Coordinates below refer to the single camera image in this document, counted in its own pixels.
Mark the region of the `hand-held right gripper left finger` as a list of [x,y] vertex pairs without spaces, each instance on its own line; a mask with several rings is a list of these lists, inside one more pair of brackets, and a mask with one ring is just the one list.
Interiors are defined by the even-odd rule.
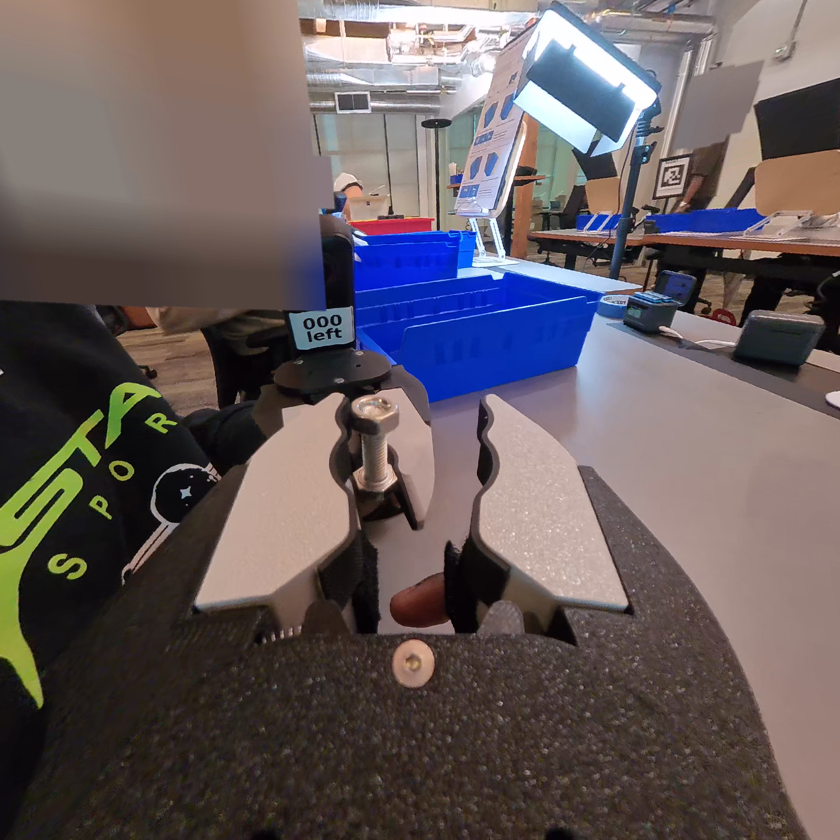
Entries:
[[200,613],[265,607],[281,634],[333,602],[351,628],[379,627],[378,561],[350,477],[350,401],[283,410],[250,458],[196,593]]

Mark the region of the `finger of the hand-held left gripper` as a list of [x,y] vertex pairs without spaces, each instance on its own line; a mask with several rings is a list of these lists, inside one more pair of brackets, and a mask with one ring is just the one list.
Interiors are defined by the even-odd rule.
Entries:
[[432,429],[403,388],[384,389],[381,396],[396,406],[396,425],[385,434],[389,459],[404,489],[410,511],[406,517],[413,529],[421,529],[434,494]]

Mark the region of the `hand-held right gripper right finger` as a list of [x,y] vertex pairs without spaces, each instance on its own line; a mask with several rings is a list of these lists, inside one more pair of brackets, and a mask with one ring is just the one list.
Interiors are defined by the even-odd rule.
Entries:
[[630,615],[567,449],[495,394],[480,399],[477,438],[480,488],[469,533],[445,552],[444,602],[455,632],[573,637],[571,610]]

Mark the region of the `silver hex bolt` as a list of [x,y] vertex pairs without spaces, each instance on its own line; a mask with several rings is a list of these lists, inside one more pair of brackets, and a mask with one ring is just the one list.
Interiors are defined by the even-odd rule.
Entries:
[[353,473],[359,492],[385,494],[397,482],[396,472],[389,462],[387,433],[360,432],[361,466]]

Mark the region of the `person's left forearm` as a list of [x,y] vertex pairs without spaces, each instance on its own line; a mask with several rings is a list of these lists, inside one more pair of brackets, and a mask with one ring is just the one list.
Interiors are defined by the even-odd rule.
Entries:
[[257,401],[222,409],[200,408],[180,417],[220,476],[246,464],[267,441],[255,419]]

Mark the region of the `red plastic bin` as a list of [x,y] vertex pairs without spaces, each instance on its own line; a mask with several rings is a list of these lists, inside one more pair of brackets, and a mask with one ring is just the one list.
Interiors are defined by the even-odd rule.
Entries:
[[409,235],[435,231],[432,217],[386,217],[368,220],[353,220],[352,228],[365,236]]

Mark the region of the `black printed shirt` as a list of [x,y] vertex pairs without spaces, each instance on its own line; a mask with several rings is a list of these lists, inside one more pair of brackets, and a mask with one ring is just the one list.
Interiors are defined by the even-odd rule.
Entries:
[[2,824],[47,668],[220,478],[91,305],[1,304]]

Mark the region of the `black and blue device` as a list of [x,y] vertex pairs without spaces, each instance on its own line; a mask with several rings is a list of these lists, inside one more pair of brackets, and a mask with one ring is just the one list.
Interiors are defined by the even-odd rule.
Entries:
[[680,302],[672,297],[652,291],[638,291],[626,303],[623,323],[636,331],[647,334],[669,329]]

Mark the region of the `dark blue bag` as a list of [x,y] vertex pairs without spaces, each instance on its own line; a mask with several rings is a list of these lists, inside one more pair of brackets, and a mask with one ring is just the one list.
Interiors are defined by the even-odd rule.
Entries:
[[676,301],[684,308],[697,288],[697,279],[689,274],[663,269],[658,273],[653,292]]

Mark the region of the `black floor lamp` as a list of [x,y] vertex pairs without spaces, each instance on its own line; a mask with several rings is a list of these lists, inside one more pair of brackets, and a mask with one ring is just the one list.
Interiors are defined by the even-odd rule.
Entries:
[[439,232],[441,230],[441,201],[440,201],[440,134],[442,130],[446,130],[452,124],[451,119],[443,119],[440,117],[426,119],[421,122],[422,127],[426,131],[430,131],[434,136],[434,185],[435,185],[435,226]]

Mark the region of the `roll-up banner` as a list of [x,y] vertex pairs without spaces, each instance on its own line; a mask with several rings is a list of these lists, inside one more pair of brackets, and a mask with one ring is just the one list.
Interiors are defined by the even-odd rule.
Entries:
[[514,99],[529,38],[529,32],[523,33],[497,57],[458,189],[457,216],[495,217],[505,201],[510,173],[517,167],[523,112]]

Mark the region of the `grey tool case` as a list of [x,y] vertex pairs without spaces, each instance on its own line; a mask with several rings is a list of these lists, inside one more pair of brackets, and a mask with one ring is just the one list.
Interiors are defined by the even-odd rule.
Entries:
[[825,329],[824,321],[810,314],[753,310],[741,328],[731,357],[798,369],[807,362]]

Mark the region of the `long wooden desk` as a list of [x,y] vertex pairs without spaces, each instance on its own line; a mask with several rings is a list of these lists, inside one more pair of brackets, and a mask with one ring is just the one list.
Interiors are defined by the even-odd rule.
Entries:
[[708,276],[752,282],[741,308],[744,321],[754,310],[782,311],[789,293],[810,298],[809,313],[838,323],[838,244],[805,240],[763,240],[734,234],[636,234],[628,238],[629,256],[645,255],[658,271],[692,275],[698,284],[685,310],[709,307],[703,291]]

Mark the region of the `studio light on stand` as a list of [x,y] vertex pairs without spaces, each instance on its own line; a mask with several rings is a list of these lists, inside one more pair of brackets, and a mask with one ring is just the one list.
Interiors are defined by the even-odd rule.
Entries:
[[662,130],[653,125],[660,82],[561,3],[530,31],[514,104],[580,152],[610,154],[633,137],[609,275],[618,280],[639,175],[653,151],[647,139]]

